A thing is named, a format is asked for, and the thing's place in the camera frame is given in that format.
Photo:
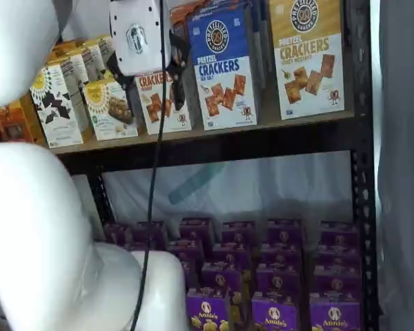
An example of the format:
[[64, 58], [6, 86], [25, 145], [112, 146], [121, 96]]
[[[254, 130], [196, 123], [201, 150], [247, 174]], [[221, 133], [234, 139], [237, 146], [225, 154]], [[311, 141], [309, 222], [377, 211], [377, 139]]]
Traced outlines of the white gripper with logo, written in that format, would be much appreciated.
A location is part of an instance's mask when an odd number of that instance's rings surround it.
[[110, 31], [115, 49], [106, 65], [115, 81], [128, 91], [133, 76], [167, 67], [172, 78], [170, 100], [176, 111], [185, 104], [182, 76], [190, 46], [171, 30], [165, 1], [123, 0], [110, 2]]

